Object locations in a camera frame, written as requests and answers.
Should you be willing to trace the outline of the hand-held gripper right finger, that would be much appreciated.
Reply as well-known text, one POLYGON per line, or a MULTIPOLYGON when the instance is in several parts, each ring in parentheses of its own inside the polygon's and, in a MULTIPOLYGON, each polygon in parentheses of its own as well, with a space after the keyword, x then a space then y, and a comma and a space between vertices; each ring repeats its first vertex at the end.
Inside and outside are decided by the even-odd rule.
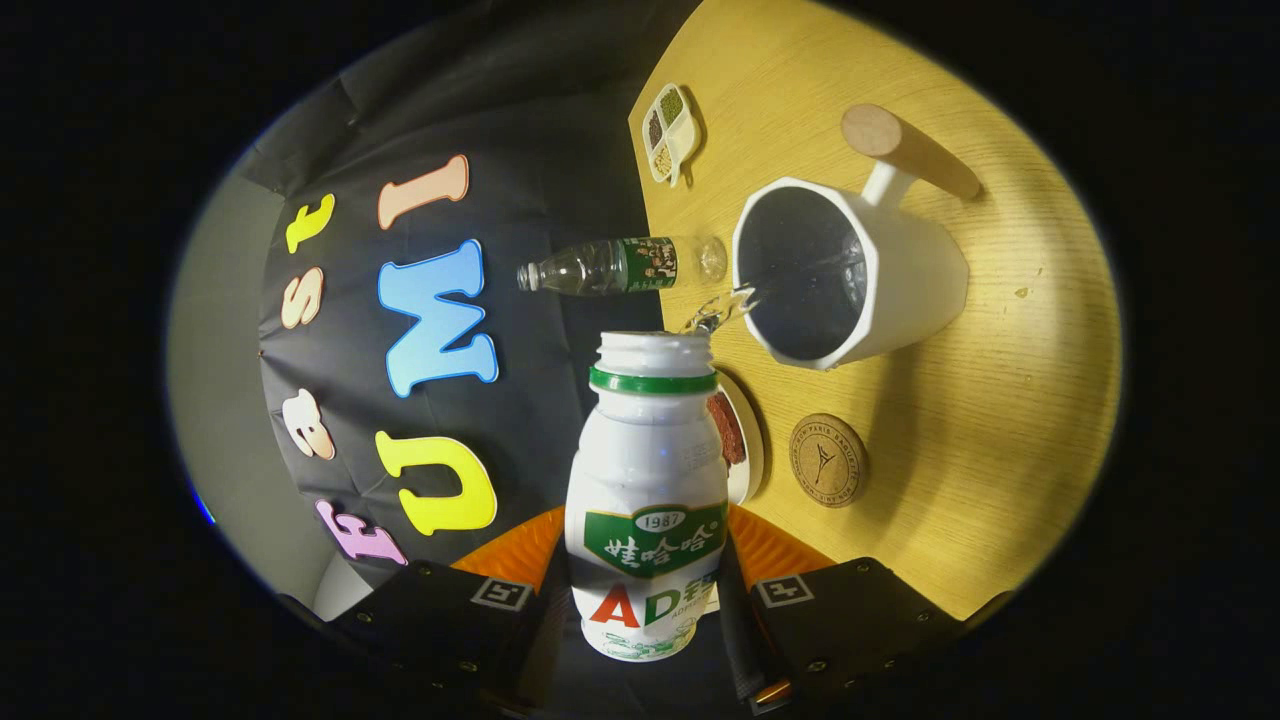
POLYGON ((719 626, 751 714, 881 685, 966 630, 877 559, 837 562, 740 506, 727 528, 719 626))

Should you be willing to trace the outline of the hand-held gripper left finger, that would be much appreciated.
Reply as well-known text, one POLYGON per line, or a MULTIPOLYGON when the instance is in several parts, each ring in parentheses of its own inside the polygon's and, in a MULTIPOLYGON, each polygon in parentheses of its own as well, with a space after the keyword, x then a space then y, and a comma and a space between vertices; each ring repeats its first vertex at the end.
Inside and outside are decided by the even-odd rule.
POLYGON ((563 530, 558 506, 451 565, 412 561, 332 618, 306 605, 300 616, 397 676, 498 714, 532 714, 547 702, 572 603, 563 530))

